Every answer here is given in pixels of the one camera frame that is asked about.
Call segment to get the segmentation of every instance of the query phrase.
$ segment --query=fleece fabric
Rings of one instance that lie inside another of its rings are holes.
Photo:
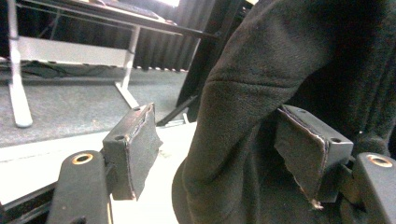
[[[174,180],[180,223],[338,223],[315,210],[274,150],[276,109],[310,111],[363,151],[389,155],[395,124],[396,3],[261,0],[205,83]]]

